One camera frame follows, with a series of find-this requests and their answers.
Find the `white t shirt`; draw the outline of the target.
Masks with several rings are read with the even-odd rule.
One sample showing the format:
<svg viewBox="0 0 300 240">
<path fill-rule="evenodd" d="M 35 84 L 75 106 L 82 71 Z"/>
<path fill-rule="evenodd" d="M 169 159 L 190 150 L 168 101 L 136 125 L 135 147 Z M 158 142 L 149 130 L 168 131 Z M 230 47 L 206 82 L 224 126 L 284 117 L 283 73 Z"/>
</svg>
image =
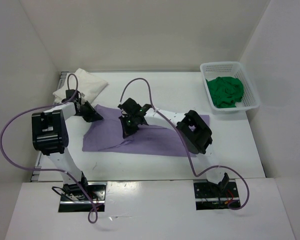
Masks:
<svg viewBox="0 0 300 240">
<path fill-rule="evenodd" d="M 97 96 L 103 91 L 103 89 L 108 85 L 108 82 L 104 79 L 91 74 L 81 68 L 78 68 L 74 73 L 78 79 L 78 91 L 82 94 L 83 101 L 86 100 L 89 103 L 92 103 Z M 68 78 L 69 74 L 66 76 L 66 80 L 63 86 L 53 92 L 55 97 L 54 102 L 60 103 L 63 99 L 66 98 L 66 90 L 68 89 Z M 69 78 L 69 87 L 70 89 L 76 88 L 76 80 L 74 76 Z"/>
</svg>

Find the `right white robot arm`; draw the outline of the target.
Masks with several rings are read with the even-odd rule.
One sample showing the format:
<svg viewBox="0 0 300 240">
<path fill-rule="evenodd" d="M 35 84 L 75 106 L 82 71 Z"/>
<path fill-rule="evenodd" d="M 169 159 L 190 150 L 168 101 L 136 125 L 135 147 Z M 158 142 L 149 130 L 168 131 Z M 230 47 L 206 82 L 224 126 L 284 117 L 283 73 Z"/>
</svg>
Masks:
<svg viewBox="0 0 300 240">
<path fill-rule="evenodd" d="M 219 166 L 213 151 L 212 130 L 194 110 L 177 113 L 154 109 L 150 104 L 139 105 L 132 98 L 118 105 L 123 137 L 127 138 L 139 130 L 139 126 L 159 126 L 175 130 L 181 135 L 189 153 L 195 155 L 206 168 L 216 166 L 206 172 L 209 191 L 215 197 L 227 191 L 229 176 Z"/>
</svg>

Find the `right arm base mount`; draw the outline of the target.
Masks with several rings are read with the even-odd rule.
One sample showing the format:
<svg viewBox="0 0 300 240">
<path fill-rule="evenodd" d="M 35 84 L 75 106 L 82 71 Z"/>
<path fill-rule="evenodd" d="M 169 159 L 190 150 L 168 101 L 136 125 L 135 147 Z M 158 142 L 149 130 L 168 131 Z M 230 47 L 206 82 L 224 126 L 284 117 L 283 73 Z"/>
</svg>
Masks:
<svg viewBox="0 0 300 240">
<path fill-rule="evenodd" d="M 206 181 L 194 181 L 194 196 L 196 210 L 224 210 L 241 206 L 237 184 L 231 180 L 222 193 L 212 190 L 212 186 Z"/>
</svg>

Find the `green t shirt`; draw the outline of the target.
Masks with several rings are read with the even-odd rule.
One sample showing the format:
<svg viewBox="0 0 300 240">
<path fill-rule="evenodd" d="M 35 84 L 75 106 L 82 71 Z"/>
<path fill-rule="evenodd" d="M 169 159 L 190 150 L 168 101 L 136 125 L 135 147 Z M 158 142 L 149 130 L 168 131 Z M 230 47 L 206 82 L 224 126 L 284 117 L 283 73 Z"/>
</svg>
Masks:
<svg viewBox="0 0 300 240">
<path fill-rule="evenodd" d="M 213 105 L 216 108 L 235 108 L 236 103 L 242 101 L 244 86 L 238 78 L 218 76 L 213 80 L 206 79 L 206 83 Z"/>
</svg>

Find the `purple t shirt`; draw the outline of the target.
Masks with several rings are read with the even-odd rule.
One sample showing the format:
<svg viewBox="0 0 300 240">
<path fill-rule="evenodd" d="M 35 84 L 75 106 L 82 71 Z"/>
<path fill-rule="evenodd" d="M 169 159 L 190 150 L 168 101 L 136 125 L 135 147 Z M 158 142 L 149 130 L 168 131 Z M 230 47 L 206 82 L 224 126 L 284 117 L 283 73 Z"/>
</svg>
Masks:
<svg viewBox="0 0 300 240">
<path fill-rule="evenodd" d="M 103 119 L 91 124 L 83 137 L 83 152 L 113 152 L 123 154 L 186 157 L 187 153 L 176 131 L 167 126 L 139 125 L 136 133 L 123 138 L 121 111 L 97 105 L 95 110 Z"/>
</svg>

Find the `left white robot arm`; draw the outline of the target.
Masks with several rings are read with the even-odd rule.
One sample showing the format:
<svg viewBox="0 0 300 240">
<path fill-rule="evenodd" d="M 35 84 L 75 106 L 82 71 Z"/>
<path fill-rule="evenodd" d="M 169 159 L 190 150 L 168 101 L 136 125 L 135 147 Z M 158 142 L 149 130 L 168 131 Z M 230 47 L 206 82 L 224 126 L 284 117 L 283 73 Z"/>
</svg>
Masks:
<svg viewBox="0 0 300 240">
<path fill-rule="evenodd" d="M 103 117 L 75 89 L 65 91 L 62 104 L 34 113 L 31 116 L 33 147 L 47 156 L 61 173 L 63 192 L 67 197 L 74 196 L 85 200 L 90 194 L 90 187 L 84 173 L 76 166 L 69 150 L 69 135 L 66 120 L 72 116 L 83 118 L 87 123 L 102 121 Z"/>
</svg>

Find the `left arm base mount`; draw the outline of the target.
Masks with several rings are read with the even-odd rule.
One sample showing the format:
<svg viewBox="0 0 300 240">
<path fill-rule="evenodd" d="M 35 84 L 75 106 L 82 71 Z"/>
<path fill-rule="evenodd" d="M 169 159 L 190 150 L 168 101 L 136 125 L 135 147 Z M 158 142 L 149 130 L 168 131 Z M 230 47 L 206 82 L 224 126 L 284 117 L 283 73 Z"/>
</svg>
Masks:
<svg viewBox="0 0 300 240">
<path fill-rule="evenodd" d="M 87 193 L 93 203 L 96 204 L 98 212 L 105 211 L 106 188 L 107 184 L 105 182 L 90 182 L 87 185 Z M 59 213 L 89 212 L 93 209 L 91 202 L 83 193 L 74 195 L 66 190 L 65 186 L 52 186 L 51 189 L 60 196 Z"/>
</svg>

